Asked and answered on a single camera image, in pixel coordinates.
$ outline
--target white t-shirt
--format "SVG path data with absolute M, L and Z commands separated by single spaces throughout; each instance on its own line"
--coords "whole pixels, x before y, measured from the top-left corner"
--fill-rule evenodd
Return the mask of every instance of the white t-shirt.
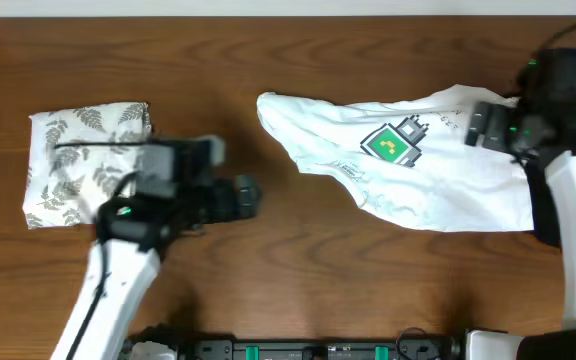
M 457 85 L 417 101 L 347 106 L 265 93 L 257 108 L 301 173 L 333 176 L 379 218 L 418 230 L 532 230 L 521 167 L 464 144 L 478 101 L 514 102 Z

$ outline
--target wood grain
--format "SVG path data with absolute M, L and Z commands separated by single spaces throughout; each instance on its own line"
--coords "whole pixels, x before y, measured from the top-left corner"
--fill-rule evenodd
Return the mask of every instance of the wood grain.
M 173 244 L 132 331 L 161 321 L 240 338 L 557 329 L 558 250 L 528 235 L 378 220 L 333 179 L 298 174 L 259 126 L 255 100 L 391 102 L 454 84 L 505 92 L 539 42 L 575 20 L 0 19 L 0 359 L 49 357 L 93 237 L 26 230 L 27 116 L 122 100 L 148 101 L 162 134 L 224 137 L 222 174 L 252 174 L 265 190 L 258 218 Z

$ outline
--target green connector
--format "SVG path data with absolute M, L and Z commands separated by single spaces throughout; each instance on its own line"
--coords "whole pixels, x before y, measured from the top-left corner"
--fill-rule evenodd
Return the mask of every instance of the green connector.
M 259 360 L 259 348 L 256 346 L 248 346 L 246 348 L 246 360 Z
M 388 360 L 388 348 L 385 346 L 377 346 L 375 348 L 375 360 Z

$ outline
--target printed graphic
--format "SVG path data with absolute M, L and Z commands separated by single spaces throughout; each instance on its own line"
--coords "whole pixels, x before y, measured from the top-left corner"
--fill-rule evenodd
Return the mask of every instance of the printed graphic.
M 415 145 L 426 136 L 426 131 L 428 124 L 419 124 L 419 115 L 413 115 L 397 127 L 383 124 L 361 142 L 361 149 L 383 160 L 413 167 L 421 156 L 421 150 Z
M 348 161 L 335 160 L 330 163 L 317 164 L 317 165 L 337 168 L 341 170 L 344 174 L 346 174 L 346 176 L 348 176 L 350 180 L 354 182 L 361 181 L 364 174 L 366 173 L 365 171 L 361 171 L 361 169 L 359 168 L 359 166 L 357 166 L 357 164 Z

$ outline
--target white fabric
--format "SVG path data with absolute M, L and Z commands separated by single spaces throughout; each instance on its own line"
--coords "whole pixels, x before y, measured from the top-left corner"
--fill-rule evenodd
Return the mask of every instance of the white fabric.
M 454 86 L 417 101 L 348 106 L 265 93 L 257 108 L 264 129 L 301 173 L 333 176 L 361 209 L 384 220 L 446 232 L 531 230 L 523 170 L 511 164 L 510 155 L 464 145 L 477 101 L 515 100 Z M 386 130 L 385 137 L 376 138 Z M 416 143 L 402 140 L 403 135 L 398 142 L 392 138 L 397 131 L 416 136 Z M 408 152 L 382 160 L 377 151 L 390 151 L 390 145 L 396 145 L 394 155 L 384 156 Z M 421 156 L 412 161 L 415 151 Z
M 168 346 L 146 341 L 135 344 L 129 360 L 175 360 L 177 353 Z
M 150 131 L 145 103 L 115 103 L 32 115 L 23 210 L 28 228 L 91 223 L 117 182 L 134 171 L 137 147 L 69 142 L 131 142 Z

